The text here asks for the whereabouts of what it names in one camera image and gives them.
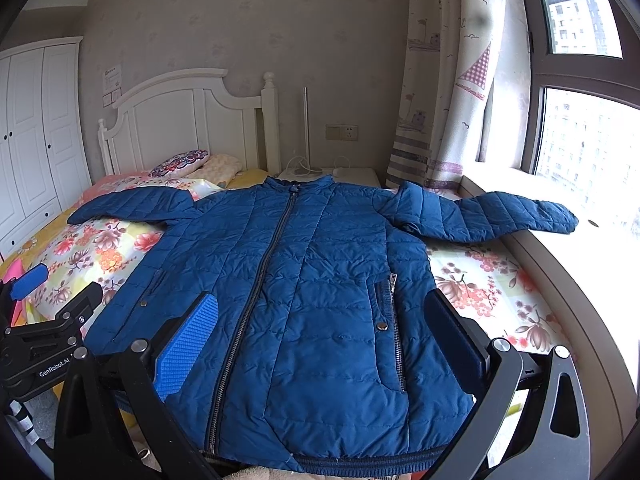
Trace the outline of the white bedside table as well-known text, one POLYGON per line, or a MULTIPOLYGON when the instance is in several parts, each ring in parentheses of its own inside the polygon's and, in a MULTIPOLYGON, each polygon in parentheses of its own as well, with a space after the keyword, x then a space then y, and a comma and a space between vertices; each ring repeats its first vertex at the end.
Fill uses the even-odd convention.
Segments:
POLYGON ((303 168, 285 169, 278 178, 285 181, 308 182, 324 176, 331 176, 335 182, 350 183, 356 185, 379 188, 380 181, 372 168, 321 168, 316 171, 308 171, 303 168))

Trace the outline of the patterned decorative pillow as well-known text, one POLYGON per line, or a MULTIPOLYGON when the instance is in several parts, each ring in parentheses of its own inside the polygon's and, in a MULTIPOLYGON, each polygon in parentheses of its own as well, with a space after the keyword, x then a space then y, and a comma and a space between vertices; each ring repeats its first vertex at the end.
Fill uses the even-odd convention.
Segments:
POLYGON ((149 171, 153 178, 182 178, 201 168, 209 159, 209 152, 192 150, 169 157, 149 171))

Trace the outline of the paper notice on wall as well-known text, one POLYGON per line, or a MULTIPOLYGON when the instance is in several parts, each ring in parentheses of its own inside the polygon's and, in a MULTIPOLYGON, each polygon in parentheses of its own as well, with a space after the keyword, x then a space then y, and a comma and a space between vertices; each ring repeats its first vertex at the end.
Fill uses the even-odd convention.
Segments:
POLYGON ((122 66, 117 64, 102 74, 102 105, 109 107, 122 96, 122 66))

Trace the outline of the pink cloth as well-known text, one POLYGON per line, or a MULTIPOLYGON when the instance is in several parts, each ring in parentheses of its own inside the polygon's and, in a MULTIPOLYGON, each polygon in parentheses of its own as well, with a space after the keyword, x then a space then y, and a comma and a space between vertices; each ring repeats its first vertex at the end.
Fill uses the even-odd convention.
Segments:
POLYGON ((11 297, 13 292, 14 283, 25 274, 22 260, 17 258, 13 260, 6 273, 1 279, 1 325, 14 326, 16 323, 21 323, 25 319, 24 301, 14 300, 11 297))

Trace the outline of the dark window frame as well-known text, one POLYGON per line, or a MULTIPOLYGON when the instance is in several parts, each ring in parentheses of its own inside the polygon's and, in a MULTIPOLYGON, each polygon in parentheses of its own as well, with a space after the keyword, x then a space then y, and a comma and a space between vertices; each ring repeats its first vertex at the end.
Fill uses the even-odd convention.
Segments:
POLYGON ((537 170, 549 89, 639 107, 639 0, 608 0, 622 55, 554 53, 546 0, 524 0, 530 58, 530 102, 520 169, 537 170))

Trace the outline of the white wardrobe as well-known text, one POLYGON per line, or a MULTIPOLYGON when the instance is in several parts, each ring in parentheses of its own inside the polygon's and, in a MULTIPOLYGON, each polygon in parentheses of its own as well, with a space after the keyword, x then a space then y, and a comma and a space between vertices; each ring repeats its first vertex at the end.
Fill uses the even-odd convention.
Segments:
POLYGON ((79 37, 1 52, 1 257, 90 185, 79 115, 79 37))

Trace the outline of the white wooden headboard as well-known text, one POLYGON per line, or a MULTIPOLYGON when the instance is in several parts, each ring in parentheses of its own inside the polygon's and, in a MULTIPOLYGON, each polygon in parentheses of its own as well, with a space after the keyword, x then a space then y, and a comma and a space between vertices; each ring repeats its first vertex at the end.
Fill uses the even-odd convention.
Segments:
POLYGON ((149 170, 190 150, 228 154, 243 169, 282 170, 278 89, 264 73, 257 96, 234 96, 222 68, 173 70, 137 84, 112 105, 108 128, 98 122, 98 141, 107 174, 149 170))

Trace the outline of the wall power socket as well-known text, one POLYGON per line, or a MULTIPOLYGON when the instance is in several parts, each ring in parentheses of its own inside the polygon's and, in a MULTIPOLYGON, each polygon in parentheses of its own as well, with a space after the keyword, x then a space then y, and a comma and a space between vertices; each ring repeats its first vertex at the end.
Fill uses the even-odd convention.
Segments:
POLYGON ((326 125, 326 140, 355 142, 358 140, 358 134, 357 125, 326 125))

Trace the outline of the white standing lamp pole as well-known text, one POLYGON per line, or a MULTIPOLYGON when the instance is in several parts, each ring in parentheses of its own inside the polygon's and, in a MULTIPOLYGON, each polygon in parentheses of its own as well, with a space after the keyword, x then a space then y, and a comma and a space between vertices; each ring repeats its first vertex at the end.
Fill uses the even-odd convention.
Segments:
POLYGON ((303 127, 305 155, 299 159, 298 167, 294 170, 296 176, 310 176, 311 174, 321 174, 322 170, 314 166, 311 157, 311 131, 310 131, 310 111, 309 111, 309 89, 303 88, 303 127))

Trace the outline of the patterned striped curtain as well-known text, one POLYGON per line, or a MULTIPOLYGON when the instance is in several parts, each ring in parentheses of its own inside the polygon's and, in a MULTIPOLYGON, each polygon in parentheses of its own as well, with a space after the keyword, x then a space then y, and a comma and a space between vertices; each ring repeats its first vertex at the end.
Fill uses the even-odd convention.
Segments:
POLYGON ((409 0, 386 184, 453 190, 480 148, 506 0, 409 0))

